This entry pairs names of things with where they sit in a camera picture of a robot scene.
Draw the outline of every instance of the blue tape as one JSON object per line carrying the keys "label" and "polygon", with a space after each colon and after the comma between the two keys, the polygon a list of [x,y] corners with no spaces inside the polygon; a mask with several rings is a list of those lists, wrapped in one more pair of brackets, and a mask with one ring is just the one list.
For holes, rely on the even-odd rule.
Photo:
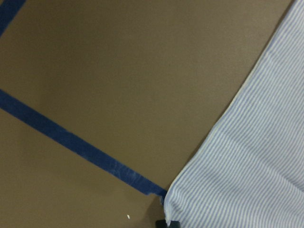
{"label": "blue tape", "polygon": [[14,19],[25,0],[4,0],[0,5],[0,36]]}
{"label": "blue tape", "polygon": [[0,108],[128,185],[164,199],[167,191],[0,89]]}

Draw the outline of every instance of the white fabric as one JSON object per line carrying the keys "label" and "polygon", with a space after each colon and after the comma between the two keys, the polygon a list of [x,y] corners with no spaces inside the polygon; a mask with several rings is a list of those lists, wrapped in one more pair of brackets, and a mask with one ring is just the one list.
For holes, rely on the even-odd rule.
{"label": "white fabric", "polygon": [[304,0],[171,185],[182,228],[304,228]]}

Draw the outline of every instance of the brown floor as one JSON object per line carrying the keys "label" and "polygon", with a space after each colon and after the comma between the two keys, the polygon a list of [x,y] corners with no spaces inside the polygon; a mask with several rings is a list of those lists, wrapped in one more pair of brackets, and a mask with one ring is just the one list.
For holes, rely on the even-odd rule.
{"label": "brown floor", "polygon": [[[289,3],[28,0],[0,38],[0,88],[168,189]],[[156,196],[3,110],[0,126],[0,227],[153,228],[164,217]]]}

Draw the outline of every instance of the dark object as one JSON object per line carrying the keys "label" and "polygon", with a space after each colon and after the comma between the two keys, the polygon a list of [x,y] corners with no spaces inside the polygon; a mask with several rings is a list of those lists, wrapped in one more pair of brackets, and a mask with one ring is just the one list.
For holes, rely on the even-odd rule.
{"label": "dark object", "polygon": [[156,228],[181,228],[181,224],[178,221],[171,221],[170,226],[166,224],[166,220],[158,220],[155,222]]}

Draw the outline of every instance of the painter's tape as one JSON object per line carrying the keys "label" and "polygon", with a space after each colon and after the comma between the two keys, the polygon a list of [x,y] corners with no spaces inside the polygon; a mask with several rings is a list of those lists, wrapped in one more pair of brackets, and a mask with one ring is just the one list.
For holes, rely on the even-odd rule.
{"label": "painter's tape", "polygon": [[14,19],[25,0],[4,0],[0,5],[0,36]]}
{"label": "painter's tape", "polygon": [[167,191],[0,89],[0,108],[138,191],[164,199]]}

